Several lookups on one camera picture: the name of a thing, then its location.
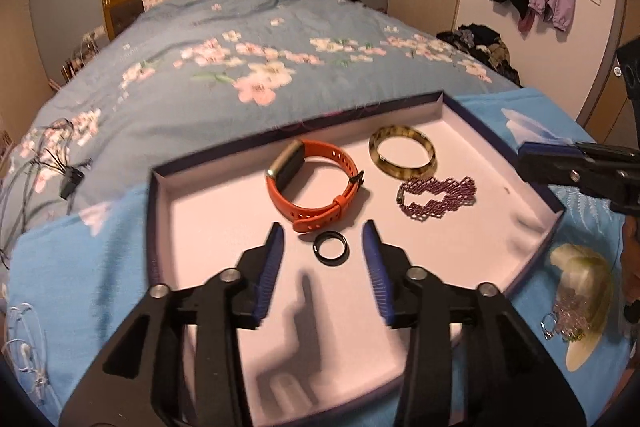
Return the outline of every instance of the black ring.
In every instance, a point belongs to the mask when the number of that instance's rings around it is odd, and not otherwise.
[[[344,245],[344,251],[338,257],[332,259],[330,257],[324,257],[320,253],[320,246],[327,239],[338,239]],[[322,264],[326,264],[327,266],[340,266],[349,258],[349,243],[347,243],[347,240],[340,232],[336,232],[335,230],[325,230],[324,232],[319,233],[314,240],[314,254],[316,255],[316,259],[318,259]]]

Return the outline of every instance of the blue duvet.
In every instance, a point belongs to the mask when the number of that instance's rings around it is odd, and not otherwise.
[[[17,179],[0,248],[10,251],[23,229],[122,197],[146,181],[152,166],[172,158],[439,89],[481,94],[514,86],[448,44],[351,2],[166,1],[42,108],[12,155],[5,186]],[[44,131],[60,119],[73,130]],[[40,144],[73,164],[92,160],[70,204],[59,197],[59,172],[26,168],[36,150],[53,165]],[[25,185],[31,196],[23,215]],[[5,278],[0,265],[0,287]]]

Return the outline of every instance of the light blue blanket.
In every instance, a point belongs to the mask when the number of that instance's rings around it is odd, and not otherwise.
[[[562,110],[533,89],[461,96],[458,100],[514,149],[523,140],[590,140]],[[615,389],[630,351],[628,341],[618,333],[618,256],[623,218],[609,212],[605,202],[582,196],[576,190],[554,191],[567,206],[567,213],[550,255],[512,300],[562,369],[591,424]],[[50,385],[39,387],[39,398],[41,409],[53,422],[59,415],[57,400],[62,404],[68,400],[88,364],[145,290],[145,205],[146,187],[140,186],[121,200],[28,232],[15,248],[9,302],[18,308],[29,303],[33,310],[24,311],[24,320],[17,322],[11,334],[12,338],[30,337],[39,359],[46,355]],[[559,337],[543,340],[540,320],[551,310],[561,274],[570,271],[567,265],[575,259],[591,259],[600,270],[603,286],[599,287],[597,298],[598,302],[607,301],[602,313],[602,334],[572,344]],[[38,322],[46,341],[39,333]],[[23,365],[17,344],[11,351],[17,363]],[[33,388],[34,373],[21,373],[18,377],[26,389]],[[454,382],[454,407],[459,410],[459,365]],[[368,407],[321,423],[389,427],[397,403],[397,394],[391,394]]]
[[[123,197],[151,167],[215,144],[325,113],[444,89],[481,94],[513,84],[448,44],[339,0],[170,0],[153,7],[38,114],[12,155],[0,248],[68,213],[53,168],[24,171],[43,127],[74,124],[71,163],[92,159],[79,211]],[[48,132],[54,155],[68,134]],[[44,151],[40,159],[52,165]],[[28,192],[23,222],[23,187]],[[0,287],[6,276],[0,265]]]

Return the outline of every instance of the black plug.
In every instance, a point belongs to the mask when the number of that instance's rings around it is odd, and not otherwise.
[[[65,167],[65,177],[60,182],[60,197],[68,200],[82,180],[84,180],[84,172],[75,167]]]

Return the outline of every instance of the orange silicone strap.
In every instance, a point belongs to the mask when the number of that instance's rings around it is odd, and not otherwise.
[[[330,143],[313,140],[301,140],[305,146],[305,158],[319,156],[335,161],[350,178],[344,192],[334,198],[331,204],[322,208],[302,208],[287,201],[276,188],[276,182],[266,176],[269,197],[281,214],[293,221],[296,232],[310,232],[321,229],[333,221],[337,221],[347,210],[358,189],[362,185],[362,177],[356,177],[358,168],[351,157],[342,149]]]

